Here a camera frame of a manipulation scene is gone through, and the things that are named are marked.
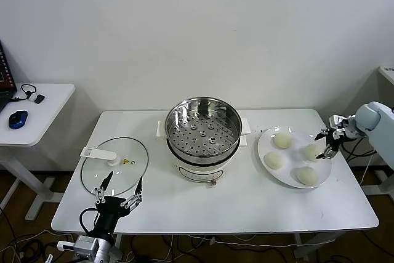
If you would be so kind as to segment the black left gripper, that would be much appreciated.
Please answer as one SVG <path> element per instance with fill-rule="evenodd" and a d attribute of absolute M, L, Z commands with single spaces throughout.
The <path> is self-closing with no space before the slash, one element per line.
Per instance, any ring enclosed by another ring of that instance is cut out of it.
<path fill-rule="evenodd" d="M 89 237 L 112 237 L 120 218 L 128 216 L 143 200 L 143 177 L 139 179 L 134 194 L 129 198 L 105 196 L 112 177 L 113 171 L 94 189 L 97 217 L 94 219 L 93 229 L 87 232 Z"/>

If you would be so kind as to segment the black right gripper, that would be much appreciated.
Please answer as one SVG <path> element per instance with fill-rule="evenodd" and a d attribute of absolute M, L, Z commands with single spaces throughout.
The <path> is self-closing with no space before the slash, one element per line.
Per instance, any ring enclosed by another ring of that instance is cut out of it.
<path fill-rule="evenodd" d="M 344 134 L 338 133 L 336 129 L 325 128 L 316 135 L 314 140 L 326 138 L 326 148 L 322 153 L 316 156 L 316 159 L 332 159 L 336 156 L 338 149 L 343 143 L 353 142 L 354 139 L 347 137 Z"/>

